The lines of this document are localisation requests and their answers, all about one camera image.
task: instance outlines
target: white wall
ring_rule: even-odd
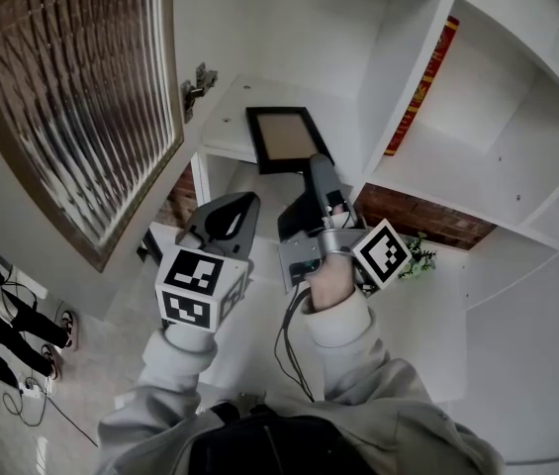
[[[467,314],[468,389],[453,419],[507,460],[559,455],[559,255]],[[509,473],[559,474],[559,464]]]

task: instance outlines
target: hand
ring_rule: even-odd
[[[312,306],[315,311],[320,312],[336,306],[354,292],[351,257],[328,255],[321,269],[306,279],[310,283]]]

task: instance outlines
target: picture frame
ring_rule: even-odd
[[[334,164],[307,108],[247,107],[246,119],[259,174],[302,172],[307,169],[310,157],[317,153],[324,154]],[[277,140],[282,133],[290,133],[292,139]]]

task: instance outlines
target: door hinge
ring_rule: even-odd
[[[180,93],[184,104],[184,123],[189,123],[193,118],[193,106],[196,99],[204,97],[216,85],[218,72],[207,70],[206,63],[202,62],[196,68],[196,85],[186,80],[180,85]]]

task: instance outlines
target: book spine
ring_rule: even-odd
[[[446,52],[453,42],[453,38],[455,37],[455,32],[457,31],[458,26],[459,20],[453,18],[452,16],[448,16],[446,25],[444,25],[444,29],[439,36],[439,41],[437,41],[437,46],[435,46],[433,54],[430,56],[430,60],[428,61],[426,70],[424,71],[418,88],[416,89],[416,93],[414,93],[414,97],[411,100],[409,107],[407,108],[405,116],[403,116],[402,121],[394,132],[394,136],[391,138],[389,145],[385,150],[385,155],[391,156],[396,154],[396,151],[400,147],[400,143],[409,131],[411,123],[416,118],[419,106],[421,106],[421,103],[426,97],[426,93],[428,93],[428,90],[430,89],[430,85],[435,78],[435,74],[437,74],[437,70],[439,70],[439,67],[444,61],[444,57],[446,56]]]

